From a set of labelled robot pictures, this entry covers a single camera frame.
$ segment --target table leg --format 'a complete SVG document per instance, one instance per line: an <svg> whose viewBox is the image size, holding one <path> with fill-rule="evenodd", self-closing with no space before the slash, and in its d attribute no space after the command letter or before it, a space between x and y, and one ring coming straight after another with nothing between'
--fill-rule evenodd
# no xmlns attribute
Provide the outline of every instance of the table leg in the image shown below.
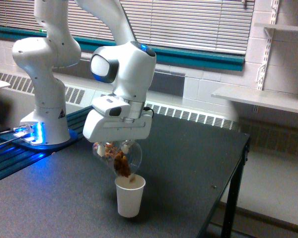
<svg viewBox="0 0 298 238"><path fill-rule="evenodd" d="M247 149L247 147L245 147L245 150L243 153L243 158L240 161L240 163L239 163L239 165L230 181L228 198L227 198L226 209L225 209L224 222L223 222L223 228L222 228L222 234L221 234L222 238L229 238L231 231L232 231L240 183L242 181L242 175L243 175L245 161L247 160L247 158L246 158L247 152L248 152L248 149Z"/></svg>

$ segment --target warning label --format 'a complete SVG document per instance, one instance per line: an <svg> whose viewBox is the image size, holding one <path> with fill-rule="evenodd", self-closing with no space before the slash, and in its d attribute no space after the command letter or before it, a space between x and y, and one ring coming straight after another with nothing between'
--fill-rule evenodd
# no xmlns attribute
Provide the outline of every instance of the warning label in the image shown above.
<svg viewBox="0 0 298 238"><path fill-rule="evenodd" d="M64 111L63 111L63 109L61 110L61 113L60 113L60 115L59 115L59 119L60 118L63 118L63 117L65 117L65 113L64 113Z"/></svg>

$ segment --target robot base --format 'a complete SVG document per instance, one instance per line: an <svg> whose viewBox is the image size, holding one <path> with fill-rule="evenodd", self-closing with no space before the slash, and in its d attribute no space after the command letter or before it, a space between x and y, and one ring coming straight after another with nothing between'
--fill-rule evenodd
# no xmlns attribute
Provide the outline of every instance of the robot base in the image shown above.
<svg viewBox="0 0 298 238"><path fill-rule="evenodd" d="M34 151L40 151L40 152L56 152L59 151L65 147L68 147L69 145L73 144L74 142L76 142L78 140L78 136L77 133L73 130L69 130L70 132L70 139L66 142L63 142L61 144L55 144L55 145L31 145L28 142L25 142L22 139L16 140L14 142L12 142L13 144L16 144L20 147L23 148L27 148L30 150L34 150ZM9 134L5 134L0 136L1 140L7 141L10 139L14 139L15 136L13 135L13 133L9 133Z"/></svg>

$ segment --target brown food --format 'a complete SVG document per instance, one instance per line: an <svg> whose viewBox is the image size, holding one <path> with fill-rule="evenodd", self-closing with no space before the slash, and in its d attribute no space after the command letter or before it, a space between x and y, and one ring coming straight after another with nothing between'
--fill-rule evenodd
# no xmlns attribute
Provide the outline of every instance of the brown food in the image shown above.
<svg viewBox="0 0 298 238"><path fill-rule="evenodd" d="M128 177L131 172L128 164L128 158L124 155L121 150L113 144L107 143L105 145L105 158L114 158L114 169L116 173L120 176Z"/></svg>

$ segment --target clear plastic container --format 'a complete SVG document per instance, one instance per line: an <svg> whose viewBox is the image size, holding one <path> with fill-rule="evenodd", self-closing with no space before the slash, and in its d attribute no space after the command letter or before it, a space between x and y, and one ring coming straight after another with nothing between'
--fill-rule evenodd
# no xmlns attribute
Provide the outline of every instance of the clear plastic container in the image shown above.
<svg viewBox="0 0 298 238"><path fill-rule="evenodd" d="M94 143L93 154L117 176L135 174L142 161L142 150L134 140Z"/></svg>

